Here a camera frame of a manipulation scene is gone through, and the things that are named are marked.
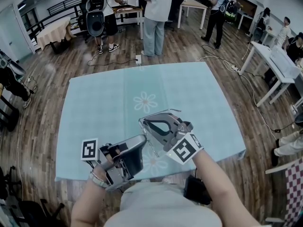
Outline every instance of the wooden floor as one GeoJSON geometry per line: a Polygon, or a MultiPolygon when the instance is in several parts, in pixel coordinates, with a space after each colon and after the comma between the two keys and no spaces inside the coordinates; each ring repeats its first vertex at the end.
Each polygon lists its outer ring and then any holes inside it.
{"type": "MultiPolygon", "coordinates": [[[[197,61],[201,57],[210,56],[202,48],[205,44],[200,39],[206,33],[208,16],[206,16],[204,29],[199,30],[202,17],[200,9],[191,9],[189,17],[183,15],[181,28],[172,31],[167,28],[165,32],[164,50],[162,56],[143,58],[142,65],[197,61]]],[[[215,40],[214,30],[210,45],[215,40]]],[[[82,36],[74,39],[68,50],[55,55],[50,46],[29,58],[23,67],[28,76],[33,76],[38,82],[38,92],[32,99],[30,106],[23,111],[19,139],[20,170],[23,181],[24,200],[39,201],[45,198],[50,202],[52,211],[59,202],[65,204],[60,218],[70,223],[72,206],[79,197],[84,184],[78,181],[55,182],[56,144],[60,117],[69,80],[73,77],[87,75],[107,70],[115,70],[135,66],[134,61],[143,48],[143,41],[139,39],[139,26],[127,26],[117,34],[116,41],[121,44],[119,50],[108,53],[107,47],[103,55],[97,56],[93,63],[107,64],[108,66],[87,66],[96,54],[93,40],[84,43],[82,36]]],[[[247,36],[244,31],[235,26],[224,24],[222,46],[220,50],[212,51],[215,54],[235,63],[238,68],[243,65],[242,56],[247,49],[247,36]]],[[[227,175],[234,183],[236,190],[249,212],[262,223],[266,217],[283,217],[280,213],[285,207],[285,184],[283,174],[265,175],[264,171],[271,167],[270,151],[275,141],[264,124],[250,96],[242,85],[238,74],[229,72],[222,61],[216,58],[205,58],[205,61],[217,79],[225,97],[227,98],[234,116],[239,124],[247,152],[243,160],[230,157],[219,162],[227,175]]],[[[258,64],[259,58],[253,58],[253,65],[249,71],[258,64]]],[[[261,77],[253,77],[248,73],[245,76],[251,81],[256,101],[268,91],[268,87],[261,77]]],[[[242,79],[251,91],[249,84],[242,79]]],[[[266,101],[260,111],[267,123],[273,128],[281,128],[292,122],[293,117],[289,105],[296,101],[296,91],[291,87],[273,105],[266,101]]],[[[21,109],[22,101],[14,97],[12,103],[21,109]]],[[[13,132],[5,128],[2,131],[0,144],[0,165],[4,172],[11,165],[18,165],[17,144],[19,125],[13,132]]],[[[275,134],[277,138],[294,131],[291,127],[275,134]]],[[[280,164],[296,159],[298,156],[282,157],[280,164]]],[[[175,179],[184,178],[186,174],[176,176],[175,179]]],[[[109,194],[104,201],[104,211],[100,214],[100,225],[114,213],[119,211],[121,193],[109,194]]]]}

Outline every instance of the wristwatch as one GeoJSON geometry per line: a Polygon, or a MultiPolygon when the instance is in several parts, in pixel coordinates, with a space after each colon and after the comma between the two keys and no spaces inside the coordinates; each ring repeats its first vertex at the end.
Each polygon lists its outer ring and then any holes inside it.
{"type": "Polygon", "coordinates": [[[107,188],[107,187],[108,187],[107,182],[105,182],[104,180],[102,180],[102,179],[100,179],[99,177],[97,177],[96,174],[93,173],[93,172],[90,172],[89,178],[90,178],[96,185],[98,185],[99,187],[102,187],[102,188],[107,188]]]}

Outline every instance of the black pants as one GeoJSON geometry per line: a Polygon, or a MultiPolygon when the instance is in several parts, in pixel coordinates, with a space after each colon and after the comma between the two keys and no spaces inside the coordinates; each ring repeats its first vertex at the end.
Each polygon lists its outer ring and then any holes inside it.
{"type": "Polygon", "coordinates": [[[219,10],[211,10],[210,17],[208,20],[207,32],[206,32],[206,39],[210,40],[212,37],[214,26],[217,27],[217,39],[216,44],[221,45],[221,39],[223,35],[223,24],[225,22],[224,14],[221,13],[219,10]]]}
{"type": "Polygon", "coordinates": [[[21,97],[23,101],[26,102],[28,100],[28,95],[25,87],[15,79],[10,79],[9,82],[10,85],[6,87],[6,90],[10,91],[15,96],[21,97]]]}

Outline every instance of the checkered chair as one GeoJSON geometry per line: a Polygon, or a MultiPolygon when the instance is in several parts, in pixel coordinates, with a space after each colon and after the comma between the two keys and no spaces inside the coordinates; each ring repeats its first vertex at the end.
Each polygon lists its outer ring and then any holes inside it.
{"type": "Polygon", "coordinates": [[[285,165],[269,169],[265,174],[285,170],[287,205],[283,219],[266,218],[266,222],[284,223],[284,227],[293,227],[303,214],[303,158],[285,165]]]}

